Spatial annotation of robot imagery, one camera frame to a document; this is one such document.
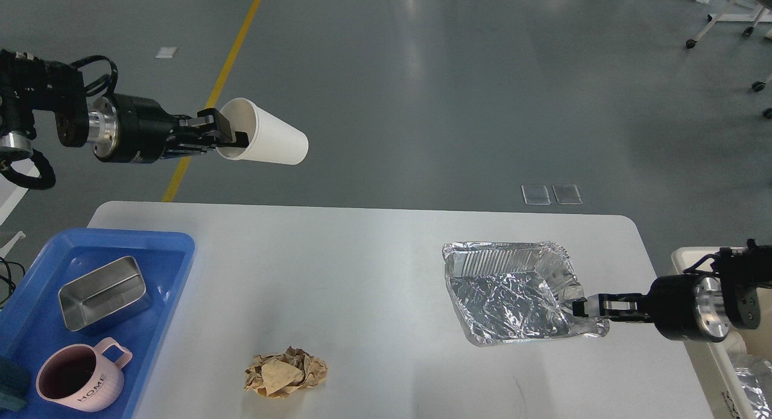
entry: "aluminum foil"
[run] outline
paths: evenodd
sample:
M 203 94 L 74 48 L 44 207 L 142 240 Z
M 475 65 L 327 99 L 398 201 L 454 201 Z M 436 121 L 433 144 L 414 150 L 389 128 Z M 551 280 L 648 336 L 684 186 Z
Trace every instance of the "aluminum foil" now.
M 603 318 L 573 316 L 584 290 L 558 244 L 452 243 L 442 256 L 456 313 L 476 345 L 609 332 Z
M 764 358 L 732 353 L 729 356 L 739 385 L 745 391 L 756 419 L 772 417 L 772 364 Z

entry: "table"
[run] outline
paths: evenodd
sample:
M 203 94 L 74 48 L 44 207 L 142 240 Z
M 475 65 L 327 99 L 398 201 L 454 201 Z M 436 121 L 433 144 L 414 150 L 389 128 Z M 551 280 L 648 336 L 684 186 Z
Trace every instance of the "table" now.
M 585 292 L 646 292 L 623 216 L 108 202 L 89 227 L 185 232 L 193 267 L 135 417 L 710 417 L 682 342 L 614 323 L 600 339 L 475 347 L 442 271 L 452 241 L 552 240 Z M 244 392 L 253 355 L 304 348 L 327 381 Z

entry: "gray floor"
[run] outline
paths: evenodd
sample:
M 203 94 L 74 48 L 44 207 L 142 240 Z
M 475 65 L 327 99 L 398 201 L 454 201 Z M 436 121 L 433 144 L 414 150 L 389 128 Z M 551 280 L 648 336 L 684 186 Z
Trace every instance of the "gray floor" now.
M 62 61 L 107 54 L 118 92 L 191 114 L 249 2 L 0 0 L 0 45 Z M 295 167 L 196 158 L 177 201 L 612 213 L 639 226 L 659 274 L 679 247 L 772 243 L 772 122 L 761 117 L 772 93 L 749 92 L 772 71 L 770 26 L 743 38 L 744 25 L 719 23 L 686 51 L 709 9 L 264 0 L 218 105 L 251 98 L 305 131 L 309 155 Z M 166 45 L 177 57 L 153 59 Z M 60 181 L 29 193 L 3 225 L 30 236 L 10 255 L 25 265 L 102 202 L 159 200 L 176 166 L 102 164 L 58 146 L 50 117 L 39 124 L 36 146 Z M 527 206 L 523 183 L 576 183 L 585 203 Z

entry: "mug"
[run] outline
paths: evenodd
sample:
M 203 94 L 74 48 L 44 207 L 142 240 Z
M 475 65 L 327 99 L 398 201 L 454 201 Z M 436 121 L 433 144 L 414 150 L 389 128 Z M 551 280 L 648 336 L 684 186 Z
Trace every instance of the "mug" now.
M 103 353 L 118 347 L 123 356 L 114 363 Z M 102 339 L 96 347 L 77 343 L 53 353 L 38 372 L 35 387 L 48 402 L 80 411 L 100 411 L 118 399 L 124 389 L 121 369 L 132 353 L 113 338 Z

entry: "white paper cup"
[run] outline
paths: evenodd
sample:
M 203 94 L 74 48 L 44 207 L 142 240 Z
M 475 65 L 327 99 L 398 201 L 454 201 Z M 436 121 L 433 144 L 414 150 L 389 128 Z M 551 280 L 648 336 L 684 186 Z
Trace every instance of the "white paper cup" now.
M 308 153 L 308 139 L 292 125 L 256 106 L 246 98 L 234 98 L 220 110 L 234 131 L 247 133 L 246 148 L 217 148 L 228 160 L 298 164 Z

